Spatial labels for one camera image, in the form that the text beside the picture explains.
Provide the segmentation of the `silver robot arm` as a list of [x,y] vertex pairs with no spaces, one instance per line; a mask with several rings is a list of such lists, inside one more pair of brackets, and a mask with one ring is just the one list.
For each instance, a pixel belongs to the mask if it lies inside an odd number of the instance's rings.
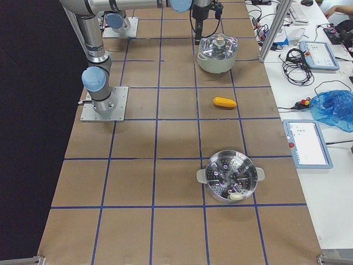
[[61,1],[76,36],[85,52],[88,68],[81,75],[82,83],[91,98],[93,110],[108,115],[117,104],[117,97],[109,86],[111,57],[105,50],[97,15],[88,1]]
[[189,12],[189,18],[195,33],[195,44],[199,45],[203,31],[204,20],[208,18],[210,10],[214,10],[216,1],[90,1],[91,10],[106,12],[106,23],[113,29],[125,28],[126,10],[171,8],[175,12]]

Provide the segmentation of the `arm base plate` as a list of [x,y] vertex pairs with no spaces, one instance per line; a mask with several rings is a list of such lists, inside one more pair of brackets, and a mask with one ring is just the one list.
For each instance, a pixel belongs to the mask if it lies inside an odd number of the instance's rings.
[[106,26],[103,38],[106,39],[130,39],[137,37],[138,18],[122,16],[106,16]]
[[104,101],[94,101],[89,92],[83,104],[82,122],[123,122],[126,113],[126,103],[128,98],[128,87],[111,87],[110,97]]

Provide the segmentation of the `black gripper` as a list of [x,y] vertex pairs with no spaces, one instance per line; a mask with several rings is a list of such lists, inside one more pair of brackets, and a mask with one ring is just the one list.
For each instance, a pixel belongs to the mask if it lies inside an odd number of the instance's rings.
[[195,44],[199,44],[202,38],[204,20],[208,18],[211,8],[211,0],[194,0],[192,5],[192,17],[195,19]]

